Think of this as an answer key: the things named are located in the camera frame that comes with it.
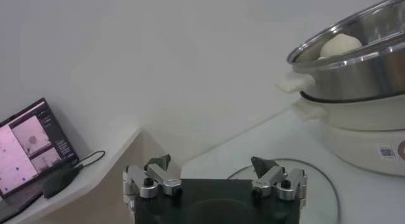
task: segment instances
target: stainless steel pot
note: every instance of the stainless steel pot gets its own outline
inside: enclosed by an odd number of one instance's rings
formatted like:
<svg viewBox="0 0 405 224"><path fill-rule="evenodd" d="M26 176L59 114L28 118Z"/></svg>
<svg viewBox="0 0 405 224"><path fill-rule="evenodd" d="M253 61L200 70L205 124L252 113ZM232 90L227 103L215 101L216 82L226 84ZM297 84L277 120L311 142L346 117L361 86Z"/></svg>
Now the stainless steel pot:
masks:
<svg viewBox="0 0 405 224"><path fill-rule="evenodd" d="M324 43L340 33L356 37L363 47L318 59ZM332 25L287 61L305 74L297 89L312 101L351 103L405 94L405 0L385 0Z"/></svg>

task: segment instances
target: white shelf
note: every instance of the white shelf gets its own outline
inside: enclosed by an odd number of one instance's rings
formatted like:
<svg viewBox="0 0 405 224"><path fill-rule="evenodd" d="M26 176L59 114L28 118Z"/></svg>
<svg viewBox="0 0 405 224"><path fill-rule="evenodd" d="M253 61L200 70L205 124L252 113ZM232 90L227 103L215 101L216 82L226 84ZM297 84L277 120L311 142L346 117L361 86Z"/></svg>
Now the white shelf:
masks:
<svg viewBox="0 0 405 224"><path fill-rule="evenodd" d="M84 168L65 190L50 199L39 198L24 212L5 224L32 223L89 193L103 180L139 134L139 128L122 131L115 142L111 141L110 146L106 146L105 157Z"/></svg>

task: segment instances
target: steamed bun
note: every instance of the steamed bun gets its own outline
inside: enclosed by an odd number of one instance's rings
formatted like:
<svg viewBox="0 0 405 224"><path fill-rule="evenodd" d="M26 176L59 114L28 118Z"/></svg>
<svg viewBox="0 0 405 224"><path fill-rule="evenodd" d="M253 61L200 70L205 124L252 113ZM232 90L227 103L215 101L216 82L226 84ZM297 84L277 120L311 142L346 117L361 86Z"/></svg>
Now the steamed bun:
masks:
<svg viewBox="0 0 405 224"><path fill-rule="evenodd" d="M346 53L361 46L363 45L357 38L339 34L323 45L319 59Z"/></svg>

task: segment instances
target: pot handle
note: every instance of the pot handle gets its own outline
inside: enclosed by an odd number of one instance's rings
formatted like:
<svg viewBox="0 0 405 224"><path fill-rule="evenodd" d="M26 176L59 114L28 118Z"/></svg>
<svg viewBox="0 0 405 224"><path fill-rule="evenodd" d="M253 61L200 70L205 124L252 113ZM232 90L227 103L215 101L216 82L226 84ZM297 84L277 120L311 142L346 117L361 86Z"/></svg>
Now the pot handle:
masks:
<svg viewBox="0 0 405 224"><path fill-rule="evenodd" d="M287 93L307 90L314 85L315 79L311 75L296 72L288 72L284 78L276 84L279 89Z"/></svg>
<svg viewBox="0 0 405 224"><path fill-rule="evenodd" d="M327 114L323 107L303 98L292 104L292 109L301 120L320 119Z"/></svg>

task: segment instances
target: barcode label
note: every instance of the barcode label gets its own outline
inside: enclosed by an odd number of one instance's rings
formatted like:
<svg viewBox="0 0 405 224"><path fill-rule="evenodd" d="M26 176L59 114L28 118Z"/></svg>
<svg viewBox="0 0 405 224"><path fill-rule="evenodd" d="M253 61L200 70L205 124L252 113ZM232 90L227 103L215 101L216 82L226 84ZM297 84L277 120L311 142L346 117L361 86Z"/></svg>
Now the barcode label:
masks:
<svg viewBox="0 0 405 224"><path fill-rule="evenodd" d="M379 146L378 153L382 159L395 159L395 152L392 150L391 146Z"/></svg>

